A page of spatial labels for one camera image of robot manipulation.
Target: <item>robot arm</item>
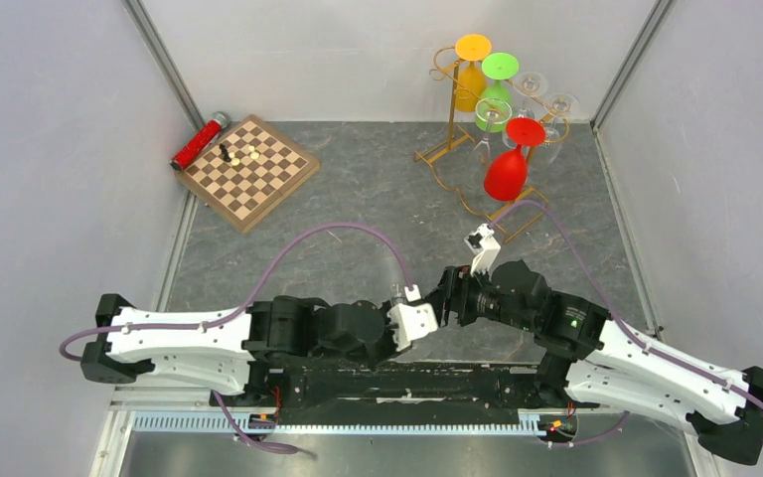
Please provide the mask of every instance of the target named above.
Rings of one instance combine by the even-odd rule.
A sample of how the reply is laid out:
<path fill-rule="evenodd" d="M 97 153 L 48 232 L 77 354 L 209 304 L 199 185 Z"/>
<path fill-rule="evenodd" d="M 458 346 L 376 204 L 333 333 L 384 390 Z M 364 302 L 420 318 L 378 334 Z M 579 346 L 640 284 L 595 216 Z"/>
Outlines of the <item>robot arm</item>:
<path fill-rule="evenodd" d="M 302 382 L 314 370 L 327 366 L 341 370 L 349 363 L 356 366 L 353 373 L 370 380 L 362 389 L 377 390 L 373 379 L 389 383 L 391 373 L 398 377 L 413 373 L 413 368 L 387 361 L 415 340 L 447 326 L 452 314 L 463 327 L 483 317 L 533 333 L 534 341 L 545 348 L 545 356 L 533 379 L 524 384 L 527 388 L 517 388 L 520 377 L 499 369 L 490 370 L 494 374 L 478 382 L 487 384 L 477 385 L 477 389 L 472 388 L 475 378 L 488 371 L 437 378 L 447 380 L 445 389 L 450 389 L 448 380 L 457 380 L 451 389 L 471 390 L 464 400 L 495 398 L 494 405 L 513 409 L 565 407 L 569 402 L 611 405 L 696 434 L 701 445 L 723 458 L 756 463 L 763 441 L 763 412 L 729 389 L 737 386 L 763 400 L 762 369 L 723 369 L 629 326 L 623 329 L 606 309 L 551 290 L 521 260 L 504 263 L 491 274 L 500 246 L 486 226 L 465 242 L 476 255 L 470 265 L 446 267 L 437 287 L 424 297 L 414 287 L 406 289 L 404 297 L 381 306 L 369 301 L 330 305 L 318 298 L 280 296 L 254 302 L 221 327 L 131 330 L 132 325 L 142 323 L 204 323 L 232 310 L 155 313 L 137 310 L 118 295 L 104 295 L 97 325 L 124 329 L 98 335 L 94 343 L 86 345 L 83 374 L 91 381 L 112 384 L 132 383 L 141 374 L 157 375 L 243 398 L 266 397 L 265 383 L 274 368 L 284 372 L 270 374 L 271 383 L 280 379 Z M 637 342 L 647 345 L 640 348 Z M 722 377 L 726 386 L 649 353 L 649 347 Z M 423 376 L 421 380 L 439 375 Z M 534 397 L 509 398 L 522 395 Z"/>

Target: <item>white wall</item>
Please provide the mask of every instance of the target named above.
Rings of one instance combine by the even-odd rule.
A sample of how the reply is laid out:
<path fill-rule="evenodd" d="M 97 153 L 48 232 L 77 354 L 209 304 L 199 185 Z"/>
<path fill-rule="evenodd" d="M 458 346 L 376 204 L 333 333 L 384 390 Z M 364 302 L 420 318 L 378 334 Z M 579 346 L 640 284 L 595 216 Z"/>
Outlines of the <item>white wall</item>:
<path fill-rule="evenodd" d="M 602 136 L 667 337 L 763 367 L 763 2 L 675 2 Z"/>
<path fill-rule="evenodd" d="M 102 292 L 150 306 L 191 134 L 120 2 L 0 1 L 1 476 L 87 474 L 111 388 L 57 347 Z"/>
<path fill-rule="evenodd" d="M 589 118 L 654 0 L 144 3 L 203 114 L 408 121 L 448 117 L 451 83 L 428 70 L 468 33 L 573 92 Z"/>

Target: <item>gray floor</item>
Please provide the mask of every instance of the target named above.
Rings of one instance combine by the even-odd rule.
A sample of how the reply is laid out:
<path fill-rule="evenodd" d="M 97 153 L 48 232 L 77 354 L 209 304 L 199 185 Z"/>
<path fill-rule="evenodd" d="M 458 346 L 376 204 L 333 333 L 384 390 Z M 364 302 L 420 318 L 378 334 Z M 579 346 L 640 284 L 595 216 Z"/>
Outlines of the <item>gray floor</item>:
<path fill-rule="evenodd" d="M 173 286 L 172 311 L 238 304 L 283 246 L 302 231 L 332 221 L 361 222 L 388 235 L 401 248 L 423 291 L 436 284 L 444 266 L 472 259 L 462 240 L 482 221 L 441 190 L 426 165 L 412 161 L 415 149 L 442 140 L 444 125 L 276 126 L 319 157 L 320 172 L 246 235 L 212 210 L 198 207 Z M 495 139 L 494 151 L 504 151 Z M 479 192 L 478 167 L 467 154 L 470 148 L 442 159 L 440 174 L 450 185 L 463 187 L 481 207 L 496 208 Z M 551 208 L 628 321 L 645 327 L 588 125 L 576 126 L 557 161 L 532 174 L 530 182 L 551 199 Z M 531 214 L 520 212 L 510 221 L 521 224 Z M 541 272 L 552 287 L 600 302 L 546 219 L 504 246 L 500 260 L 518 257 Z M 373 238 L 332 231 L 309 238 L 289 253 L 259 298 L 290 294 L 320 296 L 330 302 L 359 298 L 379 302 L 388 298 L 393 281 L 389 254 Z M 403 358 L 536 362 L 540 355 L 519 331 L 481 320 L 466 329 L 440 330 Z M 581 435 L 594 435 L 615 420 L 612 415 L 583 416 Z M 239 447 L 222 435 L 137 433 L 122 475 L 692 475 L 681 435 L 641 418 L 606 442 L 564 451 L 549 451 L 520 437 L 307 435 L 279 440 L 316 455 L 267 455 Z"/>
<path fill-rule="evenodd" d="M 444 138 L 439 123 L 276 123 L 277 128 L 317 155 L 320 171 L 265 217 L 250 233 L 236 232 L 200 205 L 174 283 L 171 311 L 220 309 L 241 302 L 270 260 L 295 236 L 314 226 L 361 222 L 396 243 L 423 291 L 433 288 L 444 266 L 468 263 L 463 237 L 483 221 L 443 191 L 413 151 Z M 575 125 L 556 162 L 532 173 L 530 183 L 550 199 L 594 273 L 628 321 L 645 327 L 633 275 L 619 235 L 595 142 L 588 125 Z M 441 159 L 443 180 L 462 187 L 485 211 L 499 204 L 480 189 L 472 146 Z M 495 154 L 505 151 L 494 135 Z M 519 226 L 525 210 L 508 217 Z M 502 248 L 499 262 L 523 258 L 555 289 L 596 302 L 574 257 L 554 226 L 542 219 Z M 277 294 L 320 296 L 330 303 L 389 298 L 393 269 L 386 248 L 355 231 L 312 236 L 282 261 L 258 298 Z M 538 361 L 541 350 L 522 332 L 491 322 L 449 327 L 417 343 L 404 360 Z"/>

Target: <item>wine glass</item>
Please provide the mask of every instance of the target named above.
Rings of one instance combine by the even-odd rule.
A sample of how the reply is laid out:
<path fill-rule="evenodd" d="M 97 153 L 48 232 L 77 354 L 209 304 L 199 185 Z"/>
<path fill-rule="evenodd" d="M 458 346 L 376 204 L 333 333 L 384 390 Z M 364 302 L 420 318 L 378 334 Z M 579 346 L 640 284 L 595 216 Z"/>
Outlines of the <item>wine glass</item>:
<path fill-rule="evenodd" d="M 487 79 L 476 63 L 484 60 L 491 49 L 490 40 L 483 35 L 465 35 L 455 44 L 455 53 L 458 58 L 469 62 L 469 65 L 462 68 L 458 74 L 455 85 L 455 109 L 461 112 L 475 110 L 478 98 L 487 87 Z"/>
<path fill-rule="evenodd" d="M 493 84 L 484 88 L 481 92 L 481 97 L 494 97 L 510 104 L 511 94 L 505 88 L 504 82 L 512 78 L 519 71 L 519 60 L 509 53 L 491 53 L 481 62 L 481 71 L 484 72 L 485 77 L 494 81 Z M 500 127 L 494 128 L 493 132 L 504 130 L 505 123 L 507 123 L 507 120 L 501 123 Z M 486 121 L 476 114 L 475 124 L 483 131 Z"/>
<path fill-rule="evenodd" d="M 516 92 L 522 95 L 522 104 L 514 111 L 514 117 L 535 119 L 536 115 L 531 109 L 529 98 L 540 97 L 545 94 L 548 91 L 548 80 L 538 72 L 522 72 L 514 79 L 513 87 Z M 510 149 L 516 147 L 507 131 L 502 131 L 502 142 Z"/>
<path fill-rule="evenodd" d="M 522 148 L 539 146 L 545 140 L 542 125 L 527 117 L 511 119 L 505 129 L 516 143 L 516 147 L 500 154 L 484 177 L 484 191 L 501 202 L 514 200 L 525 186 L 528 163 L 522 155 Z"/>
<path fill-rule="evenodd" d="M 484 97 L 475 105 L 475 116 L 485 127 L 481 141 L 472 149 L 472 156 L 482 165 L 485 172 L 493 159 L 490 151 L 490 133 L 504 129 L 512 113 L 510 104 L 496 97 Z"/>
<path fill-rule="evenodd" d="M 580 109 L 580 102 L 577 100 L 577 97 L 569 92 L 553 92 L 544 97 L 543 100 L 557 114 L 552 115 L 545 125 L 545 143 L 536 149 L 534 157 L 529 164 L 533 171 L 541 171 L 554 163 L 563 145 L 563 141 L 553 142 L 562 135 L 558 129 L 559 125 L 557 122 L 561 117 L 566 119 L 576 117 Z"/>

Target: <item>clear wine glass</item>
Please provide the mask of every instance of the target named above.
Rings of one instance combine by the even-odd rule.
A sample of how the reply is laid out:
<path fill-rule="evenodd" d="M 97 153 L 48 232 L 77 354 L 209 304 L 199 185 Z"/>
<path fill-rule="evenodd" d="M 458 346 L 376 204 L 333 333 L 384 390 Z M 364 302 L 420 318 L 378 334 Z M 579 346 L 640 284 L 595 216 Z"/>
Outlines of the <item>clear wine glass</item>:
<path fill-rule="evenodd" d="M 534 157 L 528 164 L 532 171 L 541 171 L 554 163 L 564 142 L 553 142 L 562 135 L 559 130 L 559 126 L 562 124 L 560 118 L 572 119 L 579 110 L 577 97 L 568 92 L 553 92 L 544 97 L 543 101 L 551 106 L 559 116 L 554 115 L 545 125 L 545 143 L 536 149 Z"/>
<path fill-rule="evenodd" d="M 487 127 L 484 128 L 481 141 L 472 149 L 472 156 L 486 172 L 493 161 L 493 154 L 490 151 L 490 133 L 500 130 L 501 126 L 504 126 L 511 119 L 513 108 L 501 99 L 485 97 L 475 105 L 475 115 L 485 122 Z"/>
<path fill-rule="evenodd" d="M 527 117 L 535 119 L 534 111 L 531 109 L 531 97 L 540 97 L 548 91 L 548 80 L 538 72 L 522 72 L 513 80 L 513 87 L 522 95 L 522 104 L 514 111 L 514 117 Z M 514 141 L 508 136 L 507 131 L 502 131 L 502 142 L 508 148 L 516 147 Z"/>

